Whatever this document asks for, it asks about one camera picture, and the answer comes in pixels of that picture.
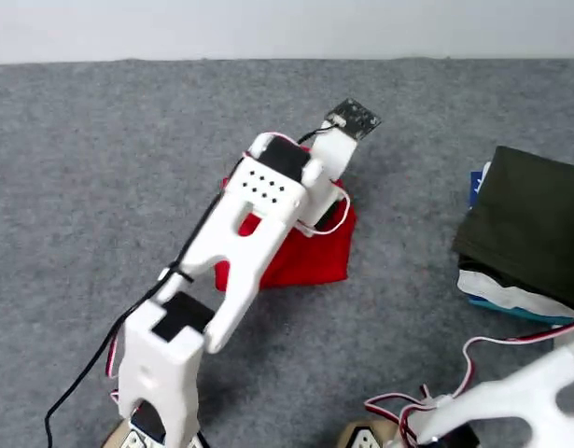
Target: folded clothes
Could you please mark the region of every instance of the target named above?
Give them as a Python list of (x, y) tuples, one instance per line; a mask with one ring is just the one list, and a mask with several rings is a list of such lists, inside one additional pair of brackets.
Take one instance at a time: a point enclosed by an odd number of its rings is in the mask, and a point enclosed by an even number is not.
[(574, 313), (574, 166), (498, 147), (453, 250)]
[(457, 285), (461, 291), (487, 299), (500, 308), (522, 308), (535, 315), (574, 319), (574, 310), (563, 303), (519, 287), (502, 287), (484, 273), (460, 271)]
[(523, 308), (501, 308), (490, 301), (487, 301), (483, 297), (471, 296), (469, 297), (469, 303), (476, 306), (481, 306), (482, 308), (487, 308), (488, 310), (498, 311), (505, 313), (507, 315), (514, 315), (516, 317), (521, 317), (523, 319), (535, 320), (537, 322), (542, 322), (548, 325), (568, 325), (574, 322), (571, 317), (563, 317), (561, 315), (536, 315)]

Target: carpet floor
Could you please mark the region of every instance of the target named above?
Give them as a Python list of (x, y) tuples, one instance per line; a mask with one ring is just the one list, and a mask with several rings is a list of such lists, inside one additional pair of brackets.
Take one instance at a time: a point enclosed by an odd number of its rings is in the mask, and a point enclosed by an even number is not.
[[(384, 121), (343, 177), (358, 213), (350, 278), (264, 291), (204, 358), (212, 446), (330, 447), (371, 395), (456, 388), (468, 337), (542, 329), (468, 305), (450, 245), (469, 171), (496, 145), (574, 163), (574, 61), (0, 66), (0, 447), (46, 445), (46, 409), (255, 136), (304, 134), (347, 96)], [(194, 289), (219, 304), (211, 274)], [(549, 349), (476, 347), (477, 380)], [(54, 416), (55, 446), (99, 446), (114, 426), (103, 370)], [(516, 420), (477, 428), (483, 446), (528, 438)]]

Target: white robotic arm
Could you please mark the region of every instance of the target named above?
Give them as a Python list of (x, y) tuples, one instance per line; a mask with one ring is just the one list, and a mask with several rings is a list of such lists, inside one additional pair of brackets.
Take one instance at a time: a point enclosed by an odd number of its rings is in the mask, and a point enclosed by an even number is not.
[[(217, 353), (226, 344), (288, 233), (295, 227), (312, 236), (334, 202), (343, 197), (349, 201), (333, 181), (344, 171), (357, 140), (343, 128), (346, 118), (325, 123), (328, 129), (322, 129), (310, 151), (282, 134), (258, 136), (178, 261), (177, 272), (127, 318), (119, 413), (160, 446), (186, 448), (197, 434), (196, 378), (203, 351)], [(369, 124), (373, 129), (379, 120)], [(251, 235), (240, 236), (250, 213), (260, 222)], [(222, 260), (231, 267), (224, 301), (214, 313), (188, 294), (187, 278)], [(157, 412), (160, 434), (148, 433), (132, 419), (141, 402)]]

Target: red cloth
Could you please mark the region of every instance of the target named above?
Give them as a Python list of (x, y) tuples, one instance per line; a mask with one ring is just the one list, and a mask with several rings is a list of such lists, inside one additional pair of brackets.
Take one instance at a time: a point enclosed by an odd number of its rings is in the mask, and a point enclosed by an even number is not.
[[(338, 224), (343, 218), (345, 207), (346, 201), (340, 201), (336, 212), (320, 230), (327, 231)], [(314, 235), (308, 238), (300, 231), (292, 229), (261, 277), (259, 288), (319, 285), (346, 279), (356, 220), (351, 204), (345, 222), (330, 235)], [(241, 225), (239, 234), (250, 235), (258, 223), (259, 218), (250, 214)], [(227, 288), (229, 268), (227, 261), (221, 261), (215, 266), (216, 288), (220, 291)]]

